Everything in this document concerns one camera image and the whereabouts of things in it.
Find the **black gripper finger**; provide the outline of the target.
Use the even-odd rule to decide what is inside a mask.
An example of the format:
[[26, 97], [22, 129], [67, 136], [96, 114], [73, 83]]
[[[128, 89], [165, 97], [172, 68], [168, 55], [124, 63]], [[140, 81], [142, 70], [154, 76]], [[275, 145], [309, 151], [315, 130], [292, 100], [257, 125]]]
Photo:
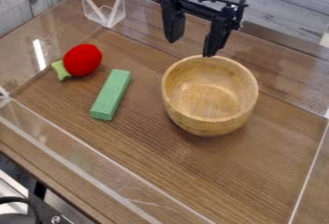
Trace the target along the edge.
[[170, 43], [174, 43], [185, 32], [185, 12], [178, 1], [162, 0], [162, 21], [165, 37]]
[[224, 17], [217, 16], [212, 21], [212, 29], [205, 38], [205, 57], [213, 57], [217, 51], [224, 48], [232, 30], [232, 21]]

